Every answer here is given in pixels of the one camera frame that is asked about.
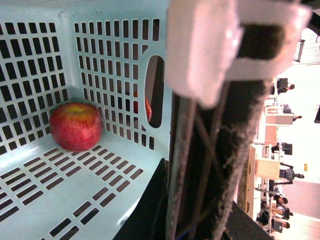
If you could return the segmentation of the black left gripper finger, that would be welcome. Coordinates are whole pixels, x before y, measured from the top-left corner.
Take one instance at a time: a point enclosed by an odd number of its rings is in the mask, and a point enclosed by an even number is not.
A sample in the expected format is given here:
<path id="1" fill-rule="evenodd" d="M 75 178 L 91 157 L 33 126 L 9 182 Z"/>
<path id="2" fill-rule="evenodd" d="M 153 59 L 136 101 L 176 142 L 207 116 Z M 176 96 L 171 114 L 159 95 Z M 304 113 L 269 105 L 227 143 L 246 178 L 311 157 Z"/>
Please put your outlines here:
<path id="1" fill-rule="evenodd" d="M 115 240 L 164 240 L 168 206 L 168 161 L 161 159 L 132 214 Z"/>

